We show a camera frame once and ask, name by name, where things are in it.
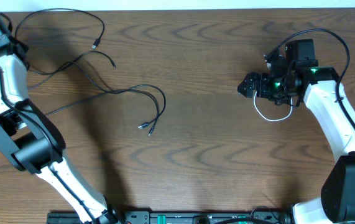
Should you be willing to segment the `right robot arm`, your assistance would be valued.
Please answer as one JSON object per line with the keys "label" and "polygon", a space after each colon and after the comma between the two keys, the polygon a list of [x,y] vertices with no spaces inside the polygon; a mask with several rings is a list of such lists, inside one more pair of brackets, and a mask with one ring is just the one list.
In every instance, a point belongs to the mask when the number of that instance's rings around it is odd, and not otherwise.
{"label": "right robot arm", "polygon": [[318,65],[311,39],[290,41],[285,55],[274,52],[265,61],[270,73],[248,73],[238,92],[292,108],[296,97],[319,122],[335,160],[320,197],[295,204],[281,222],[355,222],[355,111],[338,85],[336,70]]}

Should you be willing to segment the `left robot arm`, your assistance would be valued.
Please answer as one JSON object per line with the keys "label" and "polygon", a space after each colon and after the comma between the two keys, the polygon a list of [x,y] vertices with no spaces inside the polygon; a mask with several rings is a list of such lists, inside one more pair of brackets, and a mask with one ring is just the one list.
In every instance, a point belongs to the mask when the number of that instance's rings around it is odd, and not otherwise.
{"label": "left robot arm", "polygon": [[95,190],[64,155],[63,136],[29,99],[28,47],[11,34],[0,14],[0,151],[19,171],[50,184],[82,223],[124,223],[124,217]]}

